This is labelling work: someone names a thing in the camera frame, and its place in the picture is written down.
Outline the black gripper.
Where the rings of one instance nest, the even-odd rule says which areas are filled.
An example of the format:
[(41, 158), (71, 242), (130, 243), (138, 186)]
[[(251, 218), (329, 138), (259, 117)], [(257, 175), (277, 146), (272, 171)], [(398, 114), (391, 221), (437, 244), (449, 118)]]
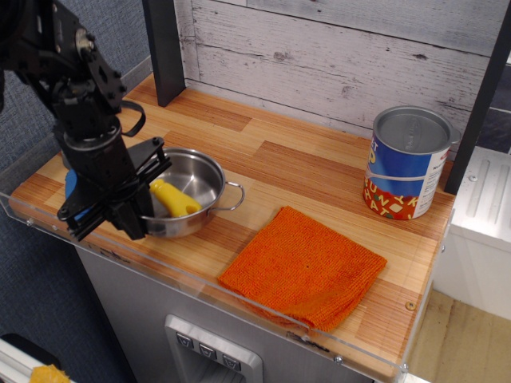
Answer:
[(77, 186), (57, 212), (69, 233), (81, 241), (108, 221), (130, 239), (143, 239), (139, 216), (154, 216), (149, 185), (171, 166), (164, 140), (153, 137), (128, 148), (115, 131), (85, 140), (63, 133), (57, 141), (77, 173)]

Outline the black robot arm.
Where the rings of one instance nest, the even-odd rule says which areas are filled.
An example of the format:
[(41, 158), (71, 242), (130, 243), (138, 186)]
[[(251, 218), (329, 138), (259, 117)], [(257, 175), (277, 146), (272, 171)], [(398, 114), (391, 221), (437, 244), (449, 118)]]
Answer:
[(110, 222), (132, 239), (154, 213), (150, 184), (170, 167), (160, 137), (127, 147), (121, 75), (78, 18), (57, 1), (1, 4), (1, 69), (15, 73), (55, 117), (54, 135), (76, 183), (58, 211), (75, 239)]

